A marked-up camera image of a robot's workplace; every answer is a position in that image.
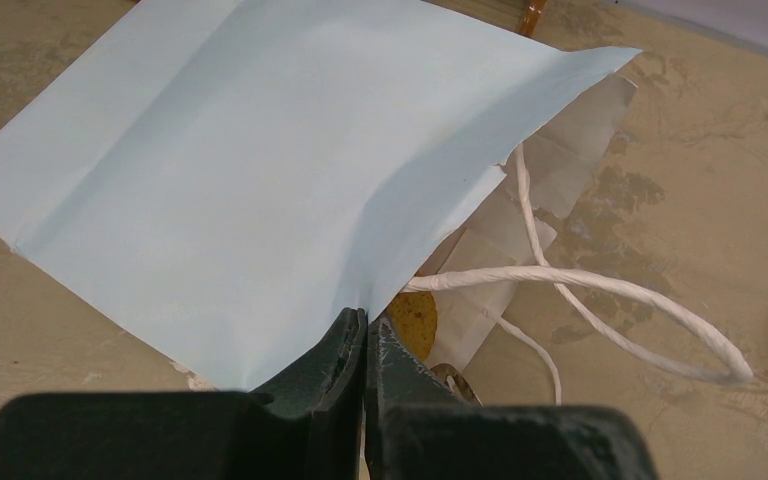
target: white twisted cord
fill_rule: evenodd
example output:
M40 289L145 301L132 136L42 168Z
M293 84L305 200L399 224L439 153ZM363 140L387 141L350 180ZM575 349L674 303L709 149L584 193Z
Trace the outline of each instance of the white twisted cord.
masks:
M667 297L643 288L639 285L604 277L595 273L585 272L574 269L553 268L546 261L543 255L543 249L537 239L537 229L534 223L534 213L531 209L531 200L528 196L529 175L525 168L525 159L522 151L522 144L518 145L514 151L514 160L517 169L517 181L519 191L519 201L522 206L523 217L525 220L526 233L534 258L537 260L537 266L529 267L499 267L499 268L479 268L467 270L465 272L447 272L428 277L414 277L408 282L403 292L436 291L451 290L455 288L480 285L483 283L493 283L501 281L539 281L552 282L561 295L587 320L593 328L608 337L623 350L632 355L645 360L658 368L668 372L676 373L694 380L718 384L742 383L752 379L752 369L743 358L740 350L726 338L719 330L703 320L698 315L687 310L681 305L673 302ZM642 302L646 305L658 308L673 317L679 325L686 328L693 335L702 340L705 345L728 367L728 373L722 373L714 370L694 367L685 363L664 357L654 353L622 336L619 332L612 329L593 312L591 312L581 301L572 294L565 284L580 285L591 287L606 292L614 293L632 300ZM560 404L561 388L560 380L557 375L557 368L549 357L545 349L537 345L530 337L525 335L507 321L501 318L494 318L499 325L511 335L519 338L537 350L540 357L549 366L552 371L555 383L555 403Z

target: white paper bag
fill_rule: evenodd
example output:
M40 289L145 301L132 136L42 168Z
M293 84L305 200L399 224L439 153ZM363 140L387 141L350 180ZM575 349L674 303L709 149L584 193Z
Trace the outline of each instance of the white paper bag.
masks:
M380 313L632 49L416 0L143 0L0 131L0 237L220 388Z
M532 204L566 217L584 191L628 108L636 87L611 75L579 96L524 142L532 177ZM507 177L431 254L422 275L473 268L533 265L522 209L517 199L516 169L509 158ZM545 250L556 232L536 220ZM464 368L508 308L515 282L433 292L439 322L429 367L448 363Z

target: beige table surface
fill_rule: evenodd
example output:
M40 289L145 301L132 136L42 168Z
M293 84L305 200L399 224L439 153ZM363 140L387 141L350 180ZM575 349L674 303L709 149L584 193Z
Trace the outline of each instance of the beige table surface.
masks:
M440 0L504 28L518 0ZM0 128L128 8L126 0L0 0ZM557 265L620 276L697 311L747 353L757 381L700 385L594 334L545 286L507 317L555 356L569 403L629 414L663 478L768 478L768 59L618 7L550 0L535 38L629 45L639 91L603 168L560 232ZM710 356L639 305L582 292L635 341ZM549 401L533 352L494 331L465 372L488 403ZM185 389L188 375L0 242L0 405L24 392Z

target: yellow object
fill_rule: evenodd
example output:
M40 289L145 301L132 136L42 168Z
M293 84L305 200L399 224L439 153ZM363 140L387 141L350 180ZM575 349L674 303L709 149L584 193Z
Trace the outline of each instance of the yellow object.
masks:
M430 292L400 293L387 306L402 343L425 361L437 334L437 305Z

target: paper sheet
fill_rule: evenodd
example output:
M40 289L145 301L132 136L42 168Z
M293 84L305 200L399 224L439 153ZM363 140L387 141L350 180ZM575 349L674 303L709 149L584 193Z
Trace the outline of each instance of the paper sheet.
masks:
M0 237L220 388L375 317L635 50L415 0L143 0L0 132Z

